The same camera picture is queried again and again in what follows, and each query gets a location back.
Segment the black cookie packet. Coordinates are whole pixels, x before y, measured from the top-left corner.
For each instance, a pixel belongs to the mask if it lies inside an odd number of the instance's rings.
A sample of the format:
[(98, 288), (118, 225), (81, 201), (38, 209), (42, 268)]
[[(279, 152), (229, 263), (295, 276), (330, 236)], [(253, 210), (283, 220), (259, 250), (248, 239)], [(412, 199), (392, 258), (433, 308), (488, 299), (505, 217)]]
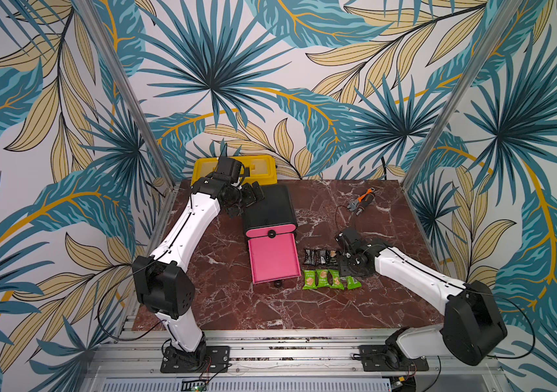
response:
[(328, 250), (325, 255), (325, 261), (329, 267), (337, 267), (337, 252), (334, 250)]
[(324, 249), (316, 249), (314, 251), (314, 264), (316, 266), (325, 266), (327, 264), (327, 251)]
[(305, 259), (303, 261), (304, 266), (316, 266), (316, 255), (314, 249), (305, 249)]

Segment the green cookie packet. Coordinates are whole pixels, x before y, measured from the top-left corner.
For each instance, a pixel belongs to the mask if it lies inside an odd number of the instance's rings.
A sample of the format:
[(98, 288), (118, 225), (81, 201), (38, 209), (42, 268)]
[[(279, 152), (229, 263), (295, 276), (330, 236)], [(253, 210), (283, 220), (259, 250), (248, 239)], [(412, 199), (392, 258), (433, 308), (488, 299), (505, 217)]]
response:
[(361, 282), (352, 276), (346, 278), (346, 285), (349, 290), (355, 290), (357, 288), (362, 287)]
[(316, 284), (316, 271), (314, 269), (305, 270), (303, 272), (303, 276), (304, 276), (304, 284), (302, 287), (303, 290), (313, 290), (318, 288)]
[(321, 287), (330, 287), (331, 284), (329, 283), (328, 280), (328, 270), (326, 269), (318, 269), (316, 271), (316, 277), (317, 277), (317, 288), (321, 288)]
[(330, 269), (328, 273), (332, 279), (332, 282), (330, 283), (330, 288), (337, 289), (337, 290), (344, 290), (345, 286), (341, 280), (339, 271)]

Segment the pink top drawer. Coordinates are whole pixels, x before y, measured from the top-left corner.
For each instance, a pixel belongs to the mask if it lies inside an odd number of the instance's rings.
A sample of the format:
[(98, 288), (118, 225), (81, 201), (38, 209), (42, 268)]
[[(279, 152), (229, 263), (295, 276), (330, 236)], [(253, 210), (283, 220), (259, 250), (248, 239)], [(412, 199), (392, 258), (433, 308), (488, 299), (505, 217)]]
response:
[(263, 226), (251, 228), (244, 232), (246, 238), (274, 238), (279, 235), (293, 234), (297, 227), (295, 224), (288, 223), (283, 225)]

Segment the black drawer cabinet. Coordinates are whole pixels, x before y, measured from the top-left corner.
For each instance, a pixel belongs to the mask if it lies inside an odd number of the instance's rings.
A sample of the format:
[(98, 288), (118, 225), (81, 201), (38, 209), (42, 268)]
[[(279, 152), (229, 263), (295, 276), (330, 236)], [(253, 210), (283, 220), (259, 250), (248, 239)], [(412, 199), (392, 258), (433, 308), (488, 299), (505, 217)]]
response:
[(264, 199), (244, 210), (244, 234), (259, 237), (271, 230), (277, 235), (294, 232), (298, 223), (288, 187), (275, 184), (262, 186), (262, 191)]

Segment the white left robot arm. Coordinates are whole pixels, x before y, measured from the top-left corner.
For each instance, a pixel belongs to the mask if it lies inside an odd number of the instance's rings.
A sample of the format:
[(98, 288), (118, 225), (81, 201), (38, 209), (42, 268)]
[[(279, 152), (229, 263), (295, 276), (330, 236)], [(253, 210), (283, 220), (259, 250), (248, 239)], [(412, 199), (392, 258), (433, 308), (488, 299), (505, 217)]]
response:
[(149, 256), (133, 261), (137, 299), (156, 314), (177, 350), (195, 353), (203, 333), (195, 321), (195, 286), (187, 275), (192, 255), (221, 211), (236, 217), (264, 199), (261, 186), (246, 184), (249, 169), (234, 158), (218, 158), (216, 168), (191, 186), (182, 214)]

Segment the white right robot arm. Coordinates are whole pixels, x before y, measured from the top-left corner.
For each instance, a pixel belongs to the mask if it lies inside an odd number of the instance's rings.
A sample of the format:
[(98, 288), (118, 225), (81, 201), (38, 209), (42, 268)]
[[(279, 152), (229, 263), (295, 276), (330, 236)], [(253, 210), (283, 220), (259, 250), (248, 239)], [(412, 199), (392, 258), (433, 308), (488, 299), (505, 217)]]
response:
[(443, 315), (443, 323), (422, 328), (400, 328), (384, 344), (387, 366), (428, 356), (451, 354), (463, 364), (476, 366), (508, 335), (492, 294), (481, 282), (465, 283), (431, 269), (379, 239), (363, 238), (346, 228), (336, 241), (344, 276), (368, 278), (374, 274), (392, 279)]

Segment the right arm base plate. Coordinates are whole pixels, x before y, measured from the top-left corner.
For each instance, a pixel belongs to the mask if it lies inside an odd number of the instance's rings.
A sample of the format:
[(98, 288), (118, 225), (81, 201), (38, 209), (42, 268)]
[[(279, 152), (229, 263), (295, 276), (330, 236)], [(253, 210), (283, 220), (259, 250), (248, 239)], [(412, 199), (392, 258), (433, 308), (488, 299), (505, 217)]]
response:
[(365, 372), (426, 372), (430, 370), (425, 359), (408, 359), (389, 345), (359, 346), (352, 359), (359, 361)]

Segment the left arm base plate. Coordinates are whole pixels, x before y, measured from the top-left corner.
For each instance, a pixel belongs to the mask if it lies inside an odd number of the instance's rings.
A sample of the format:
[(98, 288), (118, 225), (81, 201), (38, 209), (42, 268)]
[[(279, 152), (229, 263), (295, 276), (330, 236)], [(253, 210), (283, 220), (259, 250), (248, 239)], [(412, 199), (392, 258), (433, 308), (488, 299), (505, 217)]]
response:
[(160, 372), (174, 373), (220, 373), (231, 365), (229, 346), (199, 346), (195, 352), (181, 351), (174, 346), (163, 349)]

